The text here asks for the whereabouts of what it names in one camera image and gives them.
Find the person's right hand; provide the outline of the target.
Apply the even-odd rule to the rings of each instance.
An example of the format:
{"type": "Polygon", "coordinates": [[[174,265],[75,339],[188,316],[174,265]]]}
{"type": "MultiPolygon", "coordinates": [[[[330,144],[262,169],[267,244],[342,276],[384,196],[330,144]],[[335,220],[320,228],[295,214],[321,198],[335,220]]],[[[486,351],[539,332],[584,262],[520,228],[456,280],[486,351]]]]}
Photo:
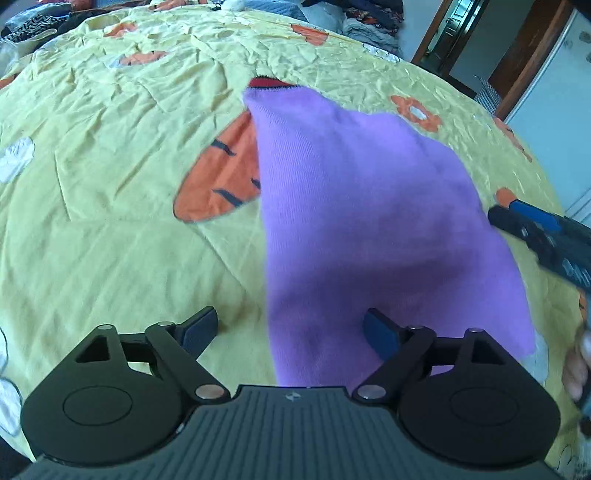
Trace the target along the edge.
{"type": "Polygon", "coordinates": [[[568,349],[563,370],[562,384],[577,408],[585,409],[590,398],[590,295],[581,293],[579,309],[582,323],[578,327],[574,343],[568,349]]]}

